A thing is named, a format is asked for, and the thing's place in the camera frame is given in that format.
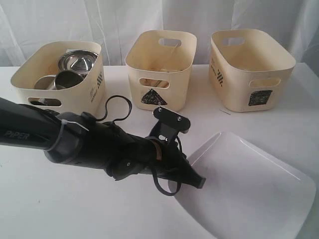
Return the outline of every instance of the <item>storage bin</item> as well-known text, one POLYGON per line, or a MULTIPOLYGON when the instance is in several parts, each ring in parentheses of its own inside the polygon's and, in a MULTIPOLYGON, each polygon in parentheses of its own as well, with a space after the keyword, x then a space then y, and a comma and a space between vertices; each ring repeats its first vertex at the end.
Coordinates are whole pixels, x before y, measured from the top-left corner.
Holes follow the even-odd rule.
POLYGON ((231 111, 272 108, 295 59, 267 33, 256 29, 218 31, 211 36, 209 78, 231 111))
POLYGON ((94 42, 58 41, 42 46, 12 76, 11 84, 25 104, 39 99, 57 99, 59 106, 37 106, 57 112, 95 114, 105 93, 101 46, 94 42), (58 60, 70 50, 88 50, 98 54, 93 68, 80 84, 64 90, 35 90, 36 81, 59 72, 58 60))
POLYGON ((185 105, 197 38, 188 32, 152 30, 142 33, 125 63, 134 104, 145 110, 162 105, 179 111, 185 105), (180 45, 165 45, 172 39, 180 45))

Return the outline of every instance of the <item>bin handle hole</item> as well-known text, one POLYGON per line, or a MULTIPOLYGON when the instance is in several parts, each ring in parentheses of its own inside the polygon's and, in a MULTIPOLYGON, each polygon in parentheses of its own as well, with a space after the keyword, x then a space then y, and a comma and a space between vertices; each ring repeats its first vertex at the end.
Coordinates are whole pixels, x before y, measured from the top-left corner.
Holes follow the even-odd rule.
POLYGON ((55 98, 28 98, 30 104, 34 106, 54 106, 59 107, 62 105, 61 101, 55 98))
POLYGON ((179 47, 179 46, 181 46, 181 40, 169 39, 169 38, 160 38, 159 39, 159 45, 179 47))
POLYGON ((148 78, 140 78, 140 84, 142 86, 148 86, 148 87, 152 87, 152 88, 167 89, 169 87, 168 81, 148 79, 148 78))
POLYGON ((250 88, 262 88, 262 87, 274 87, 279 85, 281 79, 278 77, 264 78, 264 79, 255 79, 249 82, 250 88))
POLYGON ((224 46, 237 46, 245 43, 245 39, 243 37, 228 37, 223 39, 224 46))

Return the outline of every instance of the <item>white tabletop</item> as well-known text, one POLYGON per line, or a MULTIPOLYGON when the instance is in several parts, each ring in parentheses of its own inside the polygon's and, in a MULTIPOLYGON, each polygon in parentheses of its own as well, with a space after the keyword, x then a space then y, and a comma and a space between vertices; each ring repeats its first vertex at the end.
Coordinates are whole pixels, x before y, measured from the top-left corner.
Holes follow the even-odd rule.
MULTIPOLYGON (((0 68, 0 97, 19 103, 10 85, 17 69, 0 68)), ((107 97, 130 96, 124 66, 105 67, 104 72, 107 97)), ((318 89, 319 79, 299 63, 274 109, 235 113, 217 98, 208 80, 208 65, 196 65, 185 108, 179 112, 191 120, 189 133, 180 136, 183 151, 190 155, 215 133, 232 131, 309 175, 318 189, 318 89)), ((126 110, 124 102, 114 99, 108 118, 123 116, 126 110)), ((134 107, 118 125, 147 136, 155 123, 150 111, 134 107)), ((1 238, 214 238, 173 197, 158 192, 149 175, 114 182, 102 170, 53 164, 34 149, 0 146, 0 152, 1 238)), ((316 195, 298 238, 319 238, 318 222, 316 195)))

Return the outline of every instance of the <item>white curtain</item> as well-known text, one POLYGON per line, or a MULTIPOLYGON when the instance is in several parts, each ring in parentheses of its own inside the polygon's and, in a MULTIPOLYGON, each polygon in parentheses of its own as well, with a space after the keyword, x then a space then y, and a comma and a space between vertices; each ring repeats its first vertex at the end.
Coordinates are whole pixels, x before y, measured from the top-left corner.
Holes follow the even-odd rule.
POLYGON ((206 64, 211 34, 231 28, 269 33, 319 75, 319 0, 0 0, 0 66, 58 40, 98 42, 104 65, 124 65, 150 29, 195 34, 194 63, 206 64))

